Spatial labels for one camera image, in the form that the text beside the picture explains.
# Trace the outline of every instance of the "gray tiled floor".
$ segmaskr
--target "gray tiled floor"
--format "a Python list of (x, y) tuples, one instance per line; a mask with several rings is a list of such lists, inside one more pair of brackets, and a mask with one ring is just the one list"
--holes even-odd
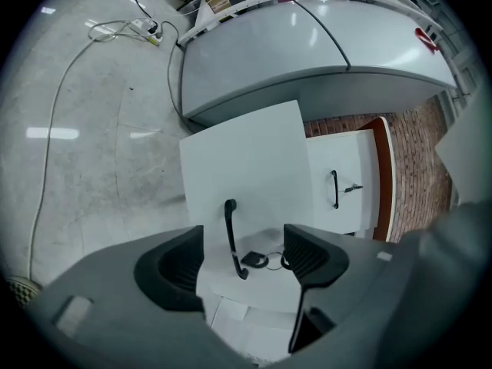
[[(139, 1), (180, 33), (189, 28), (186, 18), (166, 14), (175, 13), (168, 0)], [(92, 21), (143, 15), (130, 0), (46, 0), (42, 6), (56, 11), (35, 13), (0, 84), (2, 263), (4, 272), (21, 276), (42, 182), (42, 133), (60, 77), (88, 42)], [(93, 45), (68, 73), (55, 109), (35, 235), (35, 281), (47, 284), (110, 244), (188, 224), (178, 151), (188, 134), (166, 82), (174, 36), (166, 32), (158, 48), (122, 37)], [(174, 74), (181, 60), (176, 50)], [(173, 91), (178, 94), (177, 86)]]

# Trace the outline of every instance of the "brick-patterned floor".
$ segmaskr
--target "brick-patterned floor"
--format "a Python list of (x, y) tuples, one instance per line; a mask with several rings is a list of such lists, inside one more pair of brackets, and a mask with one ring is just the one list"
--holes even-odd
[[(439, 101), (402, 114), (383, 115), (391, 129), (397, 168), (397, 196), (392, 241), (424, 228), (450, 204), (451, 182), (434, 146), (446, 132)], [(306, 137), (352, 131), (379, 115), (352, 115), (304, 123)]]

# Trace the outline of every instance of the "black handle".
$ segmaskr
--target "black handle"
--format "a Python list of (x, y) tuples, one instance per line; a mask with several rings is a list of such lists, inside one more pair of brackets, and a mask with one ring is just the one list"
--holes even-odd
[(331, 172), (331, 174), (333, 175), (333, 178), (335, 180), (335, 205), (333, 205), (333, 207), (335, 209), (338, 209), (338, 177), (337, 177), (337, 172), (335, 170), (333, 170)]
[(228, 229), (229, 246), (231, 247), (232, 261), (234, 262), (236, 273), (241, 279), (246, 280), (248, 278), (249, 271), (246, 268), (241, 269), (241, 267), (239, 266), (238, 253), (236, 253), (236, 244), (234, 242), (234, 232), (232, 231), (232, 212), (237, 206), (238, 204), (236, 203), (236, 200), (227, 200), (225, 202), (225, 227)]

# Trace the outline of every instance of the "power strip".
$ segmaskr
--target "power strip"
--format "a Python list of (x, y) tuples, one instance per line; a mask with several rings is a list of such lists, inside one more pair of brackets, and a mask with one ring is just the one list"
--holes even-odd
[(153, 34), (145, 38), (155, 46), (161, 44), (162, 38), (157, 38), (155, 36), (158, 26), (151, 19), (134, 19), (130, 22), (128, 27), (139, 35)]

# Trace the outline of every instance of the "brown wooden panel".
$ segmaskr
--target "brown wooden panel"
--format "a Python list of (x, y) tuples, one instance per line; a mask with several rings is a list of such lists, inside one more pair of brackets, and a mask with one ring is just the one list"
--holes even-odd
[(365, 124), (359, 130), (372, 130), (376, 141), (377, 163), (379, 164), (379, 216), (373, 239), (386, 241), (391, 225), (391, 209), (393, 206), (393, 169), (391, 166), (390, 132), (387, 130), (383, 117), (378, 117)]

